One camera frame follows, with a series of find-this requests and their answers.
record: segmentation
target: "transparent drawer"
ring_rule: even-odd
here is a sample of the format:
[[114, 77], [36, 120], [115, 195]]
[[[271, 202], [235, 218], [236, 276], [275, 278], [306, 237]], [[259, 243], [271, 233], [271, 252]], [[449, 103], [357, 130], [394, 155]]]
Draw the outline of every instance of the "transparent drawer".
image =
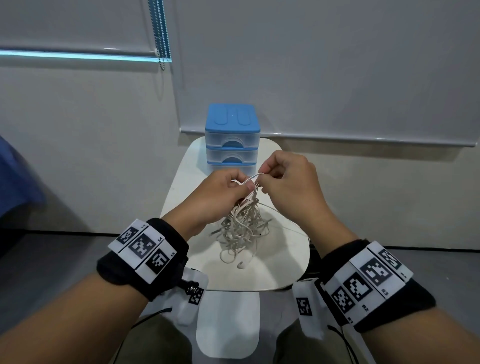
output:
[[241, 164], [236, 164], [236, 163], [227, 163], [227, 164], [208, 164], [208, 170], [210, 173], [216, 171], [216, 170], [223, 170], [223, 169], [229, 169], [229, 168], [236, 168], [238, 170], [241, 170], [243, 173], [245, 173], [247, 176], [251, 177], [254, 176], [257, 173], [257, 165], [241, 165]]
[[207, 148], [208, 163], [257, 163], [258, 149]]
[[207, 146], [222, 148], [258, 148], [260, 134], [228, 134], [205, 132]]

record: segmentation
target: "white wall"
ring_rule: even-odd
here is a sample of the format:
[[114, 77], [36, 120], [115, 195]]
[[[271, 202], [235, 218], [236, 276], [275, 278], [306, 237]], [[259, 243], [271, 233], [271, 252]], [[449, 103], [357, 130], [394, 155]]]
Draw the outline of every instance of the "white wall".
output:
[[[0, 135], [48, 206], [7, 227], [118, 233], [158, 216], [194, 138], [179, 135], [171, 74], [0, 67]], [[333, 210], [386, 245], [480, 249], [480, 148], [276, 140], [304, 153]]]

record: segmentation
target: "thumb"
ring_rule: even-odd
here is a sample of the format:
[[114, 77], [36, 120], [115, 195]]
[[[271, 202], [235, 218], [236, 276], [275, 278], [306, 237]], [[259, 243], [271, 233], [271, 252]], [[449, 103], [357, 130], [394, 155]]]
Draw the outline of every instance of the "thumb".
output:
[[235, 201], [238, 201], [241, 198], [247, 197], [250, 194], [250, 192], [252, 192], [252, 189], [248, 184], [237, 185], [237, 187], [231, 187], [230, 190], [232, 191]]
[[271, 193], [272, 189], [275, 188], [278, 183], [280, 183], [280, 180], [273, 178], [269, 174], [261, 174], [258, 176], [257, 182], [262, 188], [262, 192], [264, 194], [269, 194]]

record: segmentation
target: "small white table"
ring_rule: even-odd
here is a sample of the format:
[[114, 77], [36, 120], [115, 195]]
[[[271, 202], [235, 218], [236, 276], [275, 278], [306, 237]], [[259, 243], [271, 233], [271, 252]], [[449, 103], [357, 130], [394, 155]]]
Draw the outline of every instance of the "small white table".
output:
[[[257, 168], [278, 149], [281, 148], [277, 143], [260, 139]], [[205, 137], [202, 137], [185, 153], [162, 216], [185, 200], [209, 174]], [[257, 197], [261, 203], [273, 207], [268, 195], [259, 191]], [[216, 235], [210, 236], [219, 228], [219, 223], [207, 225], [201, 234], [189, 241], [187, 267], [205, 273], [209, 279], [198, 314], [197, 342], [202, 352], [210, 357], [241, 359], [251, 355], [260, 332], [258, 292], [293, 284], [308, 266], [310, 248], [305, 233], [281, 214], [259, 206], [263, 217], [273, 219], [269, 223], [270, 234], [258, 240], [257, 254], [245, 269], [238, 269], [237, 261], [226, 264], [220, 260], [222, 247]]]

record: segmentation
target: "dark pants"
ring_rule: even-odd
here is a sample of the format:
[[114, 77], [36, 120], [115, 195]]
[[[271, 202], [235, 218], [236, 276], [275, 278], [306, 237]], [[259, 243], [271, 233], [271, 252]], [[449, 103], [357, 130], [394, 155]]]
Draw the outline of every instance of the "dark pants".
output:
[[[360, 363], [367, 363], [352, 340]], [[116, 364], [190, 364], [192, 345], [188, 338], [162, 316], [156, 316], [133, 329], [127, 336]], [[299, 320], [286, 328], [276, 341], [275, 364], [350, 364], [343, 340], [334, 332], [323, 341], [306, 337]]]

